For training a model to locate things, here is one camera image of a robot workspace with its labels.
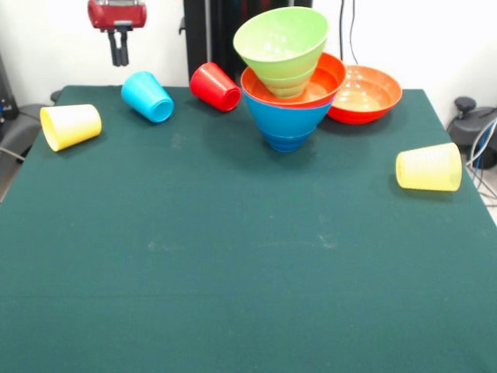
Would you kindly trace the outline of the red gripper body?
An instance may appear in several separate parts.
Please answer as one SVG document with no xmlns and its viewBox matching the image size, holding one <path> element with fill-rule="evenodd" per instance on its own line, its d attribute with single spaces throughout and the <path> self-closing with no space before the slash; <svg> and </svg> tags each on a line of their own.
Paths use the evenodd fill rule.
<svg viewBox="0 0 497 373">
<path fill-rule="evenodd" d="M 98 30 L 112 30 L 117 27 L 129 29 L 144 27 L 147 7 L 144 1 L 94 1 L 87 2 L 92 26 Z"/>
</svg>

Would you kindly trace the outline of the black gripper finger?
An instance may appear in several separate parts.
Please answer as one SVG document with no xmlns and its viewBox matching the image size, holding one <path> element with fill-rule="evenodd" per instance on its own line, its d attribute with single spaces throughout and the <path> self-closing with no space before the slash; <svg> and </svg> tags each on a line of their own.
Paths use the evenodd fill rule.
<svg viewBox="0 0 497 373">
<path fill-rule="evenodd" d="M 118 31 L 120 33 L 120 65 L 128 66 L 127 28 L 119 28 Z"/>
<path fill-rule="evenodd" d="M 107 36 L 109 38 L 109 45 L 110 45 L 113 66 L 119 67 L 120 66 L 120 52 L 119 52 L 119 48 L 116 45 L 114 30 L 107 30 Z"/>
</svg>

